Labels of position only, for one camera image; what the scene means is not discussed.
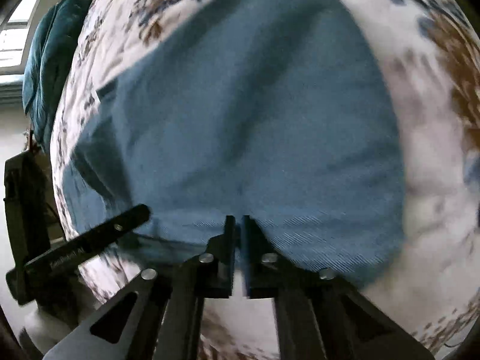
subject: blue fabric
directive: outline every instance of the blue fabric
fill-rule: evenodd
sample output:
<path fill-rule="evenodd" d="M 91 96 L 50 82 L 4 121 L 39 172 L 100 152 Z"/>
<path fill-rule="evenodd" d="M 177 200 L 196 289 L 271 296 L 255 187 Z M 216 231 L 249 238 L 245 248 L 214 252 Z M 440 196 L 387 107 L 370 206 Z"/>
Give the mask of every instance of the blue fabric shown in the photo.
<path fill-rule="evenodd" d="M 55 114 L 92 0 L 62 0 L 40 20 L 25 66 L 22 102 L 35 139 L 50 150 Z"/>
<path fill-rule="evenodd" d="M 359 286 L 398 250 L 397 122 L 339 0 L 213 0 L 98 95 L 63 175 L 80 233 L 145 203 L 119 246 L 147 266 L 250 215 L 298 265 Z"/>

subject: metal rivet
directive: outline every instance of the metal rivet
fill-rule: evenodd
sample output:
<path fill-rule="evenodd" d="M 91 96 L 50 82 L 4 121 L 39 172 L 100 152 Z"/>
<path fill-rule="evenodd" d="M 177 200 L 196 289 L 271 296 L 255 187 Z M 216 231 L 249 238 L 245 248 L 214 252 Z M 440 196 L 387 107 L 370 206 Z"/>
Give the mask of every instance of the metal rivet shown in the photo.
<path fill-rule="evenodd" d="M 265 253 L 262 256 L 262 262 L 264 264 L 273 264 L 276 263 L 278 259 L 278 255 L 276 253 Z"/>
<path fill-rule="evenodd" d="M 201 254 L 198 259 L 200 260 L 201 263 L 210 264 L 215 258 L 213 257 L 213 254 L 204 253 L 204 254 Z"/>
<path fill-rule="evenodd" d="M 337 274 L 332 268 L 325 268 L 318 271 L 321 280 L 332 280 Z"/>
<path fill-rule="evenodd" d="M 153 280 L 157 277 L 157 271 L 152 268 L 145 269 L 142 271 L 142 279 L 143 280 Z"/>

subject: floral fabric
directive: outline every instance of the floral fabric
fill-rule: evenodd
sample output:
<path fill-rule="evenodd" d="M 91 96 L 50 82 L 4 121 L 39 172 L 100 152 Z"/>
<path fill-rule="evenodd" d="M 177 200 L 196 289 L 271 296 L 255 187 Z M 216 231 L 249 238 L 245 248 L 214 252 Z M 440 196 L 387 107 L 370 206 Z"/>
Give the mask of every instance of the floral fabric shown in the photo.
<path fill-rule="evenodd" d="M 62 172 L 83 126 L 97 112 L 95 91 L 208 1 L 93 0 L 50 144 L 55 197 L 68 238 L 77 233 L 62 194 Z M 390 91 L 406 172 L 407 241 L 396 262 L 364 294 L 441 358 L 444 344 L 480 309 L 480 41 L 454 0 L 341 1 L 369 42 Z M 103 302 L 139 270 L 115 251 L 80 269 Z M 218 353 L 278 357 L 278 348 L 270 345 L 274 337 L 265 337 L 266 349 L 249 345 L 237 332 L 249 305 L 206 305 L 200 358 Z M 252 318 L 258 310 L 273 312 L 265 304 L 258 307 Z M 269 323 L 256 320 L 260 330 Z"/>

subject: teal pillow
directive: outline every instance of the teal pillow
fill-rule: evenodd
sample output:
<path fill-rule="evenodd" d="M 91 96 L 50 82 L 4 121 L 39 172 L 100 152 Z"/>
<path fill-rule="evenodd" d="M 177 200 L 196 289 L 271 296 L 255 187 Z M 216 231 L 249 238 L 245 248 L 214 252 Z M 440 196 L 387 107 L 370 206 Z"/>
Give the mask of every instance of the teal pillow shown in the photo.
<path fill-rule="evenodd" d="M 92 0 L 62 0 L 40 21 L 25 66 L 22 102 L 35 139 L 49 152 L 55 114 Z"/>

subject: floor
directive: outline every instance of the floor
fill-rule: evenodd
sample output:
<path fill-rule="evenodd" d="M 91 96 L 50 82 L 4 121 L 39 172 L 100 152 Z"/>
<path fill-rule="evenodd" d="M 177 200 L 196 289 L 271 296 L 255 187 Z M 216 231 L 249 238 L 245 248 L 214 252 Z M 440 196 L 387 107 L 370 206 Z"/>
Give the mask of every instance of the floor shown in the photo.
<path fill-rule="evenodd" d="M 28 126 L 27 119 L 23 114 L 22 105 L 0 106 L 0 175 L 3 179 L 5 160 L 20 153 L 25 145 L 23 132 Z M 11 255 L 10 242 L 8 239 L 5 222 L 5 208 L 3 198 L 5 188 L 3 182 L 0 186 L 0 305 L 17 335 L 24 326 L 25 316 L 35 308 L 35 303 L 25 307 L 19 307 L 11 297 L 5 281 L 5 274 L 14 267 L 14 259 Z"/>

